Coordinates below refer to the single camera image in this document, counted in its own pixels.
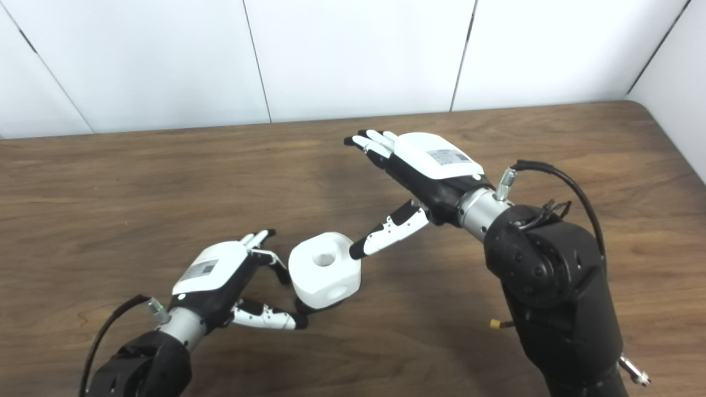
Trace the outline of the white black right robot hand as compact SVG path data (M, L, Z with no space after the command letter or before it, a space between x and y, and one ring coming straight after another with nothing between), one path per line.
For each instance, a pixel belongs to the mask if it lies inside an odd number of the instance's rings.
M430 223L459 228L462 200L492 188L481 165L436 134L396 135L361 129L346 137L344 144L363 151L373 165L413 194L413 199L350 246L350 257L355 260L406 239Z

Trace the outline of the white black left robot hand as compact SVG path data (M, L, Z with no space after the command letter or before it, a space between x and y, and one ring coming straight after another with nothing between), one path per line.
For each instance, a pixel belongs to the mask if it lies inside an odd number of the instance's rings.
M205 334L216 328L238 324L250 328L303 330L308 318L243 297L245 288L261 268L272 269L283 286L292 279L287 266L274 251L263 249L274 229L250 233L240 240L220 242L207 247L187 268L172 289L168 312L196 317Z

